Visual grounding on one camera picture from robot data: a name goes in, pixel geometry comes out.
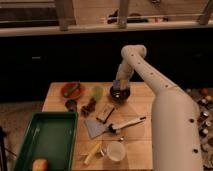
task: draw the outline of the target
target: black wall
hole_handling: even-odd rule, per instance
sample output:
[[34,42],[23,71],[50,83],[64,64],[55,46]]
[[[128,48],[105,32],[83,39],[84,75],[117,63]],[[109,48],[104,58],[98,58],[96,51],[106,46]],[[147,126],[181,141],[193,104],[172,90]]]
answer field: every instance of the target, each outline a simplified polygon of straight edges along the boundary
[[42,100],[54,81],[112,81],[128,44],[144,44],[146,60],[182,88],[211,87],[212,30],[2,37],[0,101]]

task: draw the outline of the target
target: white handle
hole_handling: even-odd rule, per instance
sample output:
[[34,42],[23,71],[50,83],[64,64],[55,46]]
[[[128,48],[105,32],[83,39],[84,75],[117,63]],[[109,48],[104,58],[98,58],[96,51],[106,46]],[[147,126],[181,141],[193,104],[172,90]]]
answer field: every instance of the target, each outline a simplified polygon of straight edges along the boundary
[[120,123],[120,124],[113,124],[112,128],[114,130],[121,129],[121,128],[124,128],[126,126],[130,126],[130,125],[134,125],[134,124],[143,122],[143,121],[145,121],[145,119],[146,119],[146,117],[143,116],[143,117],[135,118],[133,120],[130,120],[130,121],[127,121],[127,122],[123,122],[123,123]]

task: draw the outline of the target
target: floor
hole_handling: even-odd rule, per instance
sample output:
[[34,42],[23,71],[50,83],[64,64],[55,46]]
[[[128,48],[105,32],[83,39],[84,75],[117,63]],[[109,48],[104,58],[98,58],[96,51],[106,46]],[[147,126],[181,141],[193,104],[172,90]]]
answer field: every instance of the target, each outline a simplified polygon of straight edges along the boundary
[[0,126],[6,132],[4,143],[7,148],[8,171],[12,170],[32,114],[40,112],[42,106],[43,101],[0,103]]

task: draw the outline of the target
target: food item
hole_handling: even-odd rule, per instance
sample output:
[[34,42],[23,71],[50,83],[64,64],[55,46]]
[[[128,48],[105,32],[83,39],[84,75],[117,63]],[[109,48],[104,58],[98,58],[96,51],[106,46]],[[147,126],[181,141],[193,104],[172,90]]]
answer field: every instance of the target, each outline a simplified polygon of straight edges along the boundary
[[77,90],[79,88],[80,88],[80,83],[79,82],[77,82],[73,86],[67,87],[67,91],[64,93],[64,97],[69,97],[75,90]]
[[206,97],[205,97],[205,99],[207,100],[207,101],[212,101],[212,96],[210,96],[210,95],[207,95]]
[[92,88],[92,98],[95,99],[95,101],[99,101],[103,96],[103,88],[100,86],[95,86]]
[[95,144],[95,146],[93,146],[93,148],[90,149],[89,154],[87,155],[86,159],[84,160],[85,165],[88,165],[91,162],[91,160],[93,159],[93,157],[95,156],[95,154],[99,150],[101,150],[101,145],[102,145],[102,142],[99,141],[99,142],[97,142],[97,144]]
[[96,100],[91,98],[87,105],[82,106],[81,113],[83,116],[88,116],[90,112],[95,110]]
[[36,159],[33,162],[32,171],[47,171],[48,161],[45,158]]
[[65,106],[68,109],[68,111],[77,112],[77,101],[76,100],[72,100],[72,99],[67,100],[65,103]]

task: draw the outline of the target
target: green plastic tray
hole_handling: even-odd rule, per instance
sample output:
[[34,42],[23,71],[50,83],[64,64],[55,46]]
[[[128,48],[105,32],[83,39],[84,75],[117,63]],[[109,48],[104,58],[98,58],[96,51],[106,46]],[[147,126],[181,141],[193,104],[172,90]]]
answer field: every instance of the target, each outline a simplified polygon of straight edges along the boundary
[[32,170],[35,159],[46,158],[48,171],[70,171],[77,129],[77,113],[33,114],[15,162],[14,171]]

